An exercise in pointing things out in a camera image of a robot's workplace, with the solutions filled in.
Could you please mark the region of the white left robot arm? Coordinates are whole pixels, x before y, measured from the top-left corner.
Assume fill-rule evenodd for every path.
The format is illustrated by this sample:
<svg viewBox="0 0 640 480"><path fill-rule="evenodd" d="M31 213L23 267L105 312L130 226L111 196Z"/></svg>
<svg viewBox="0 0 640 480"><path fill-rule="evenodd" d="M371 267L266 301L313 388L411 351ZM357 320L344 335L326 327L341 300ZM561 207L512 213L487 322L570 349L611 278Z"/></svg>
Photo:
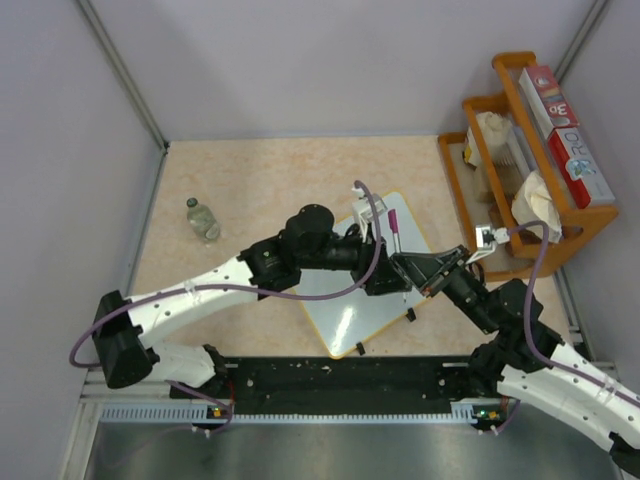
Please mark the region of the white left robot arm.
<svg viewBox="0 0 640 480"><path fill-rule="evenodd" d="M353 224L340 235L332 212L309 204L277 235L180 286L136 298L118 290L103 295L91 337L107 386L122 389L157 374L205 396L220 394L227 374L218 351L210 345L172 345L166 337L231 306L283 294L300 283L306 270L345 271L368 296L411 289L373 223Z"/></svg>

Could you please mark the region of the purple-capped whiteboard marker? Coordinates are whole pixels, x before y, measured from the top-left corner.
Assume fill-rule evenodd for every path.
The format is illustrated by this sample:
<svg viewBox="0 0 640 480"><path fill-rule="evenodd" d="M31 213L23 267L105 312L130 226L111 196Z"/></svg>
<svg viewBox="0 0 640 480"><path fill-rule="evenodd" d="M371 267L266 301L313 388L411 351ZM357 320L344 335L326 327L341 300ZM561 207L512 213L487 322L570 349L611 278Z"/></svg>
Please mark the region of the purple-capped whiteboard marker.
<svg viewBox="0 0 640 480"><path fill-rule="evenodd" d="M399 224L398 224L396 210L389 209L387 212L387 218L388 218L389 228L392 233L394 251L396 254L399 254L401 252L401 239L399 235Z"/></svg>

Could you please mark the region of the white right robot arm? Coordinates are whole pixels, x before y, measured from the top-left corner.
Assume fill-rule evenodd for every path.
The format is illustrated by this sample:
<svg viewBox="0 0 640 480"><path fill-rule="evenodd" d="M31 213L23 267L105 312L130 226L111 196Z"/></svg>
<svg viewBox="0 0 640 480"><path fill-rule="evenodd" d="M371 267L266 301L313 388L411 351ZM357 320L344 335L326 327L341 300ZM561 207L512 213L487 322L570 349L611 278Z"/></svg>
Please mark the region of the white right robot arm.
<svg viewBox="0 0 640 480"><path fill-rule="evenodd" d="M462 246L437 253L396 253L398 274L425 297L445 295L493 340L471 354L469 388L496 392L560 420L606 451L625 472L639 474L639 396L606 374L552 328L520 279L488 289L467 266Z"/></svg>

